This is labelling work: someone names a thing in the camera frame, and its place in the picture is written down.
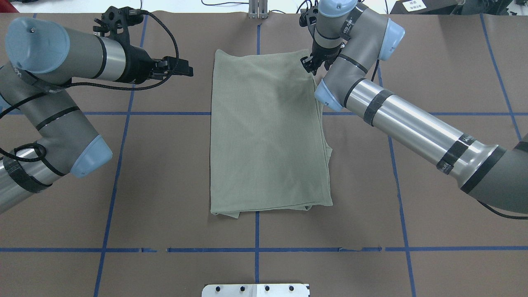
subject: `gray-green fabric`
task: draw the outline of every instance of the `gray-green fabric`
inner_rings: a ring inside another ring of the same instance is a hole
[[[215,54],[211,213],[331,206],[323,105],[293,53]]]

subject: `robotic arm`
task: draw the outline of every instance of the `robotic arm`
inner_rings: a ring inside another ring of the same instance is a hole
[[[304,68],[315,74],[324,62],[329,69],[315,92],[319,101],[359,115],[454,177],[485,206],[528,214],[528,135],[511,151],[483,144],[364,78],[377,59],[391,56],[405,34],[402,27],[357,0],[321,0],[299,24],[314,39],[310,57],[301,59]]]
[[[176,57],[151,59],[145,50],[130,45],[128,27],[140,24],[145,14],[168,32]],[[0,117],[18,108],[42,138],[10,152],[0,149],[4,155],[0,158],[0,214],[69,172],[84,177],[111,159],[110,148],[65,89],[79,85],[132,88],[71,83],[72,77],[133,84],[161,80],[134,88],[145,90],[172,75],[193,76],[188,61],[179,59],[170,31],[150,12],[110,7],[95,21],[99,26],[93,27],[94,34],[28,17],[15,19],[8,28],[6,49],[11,62],[0,68],[0,105],[4,102],[9,108]]]

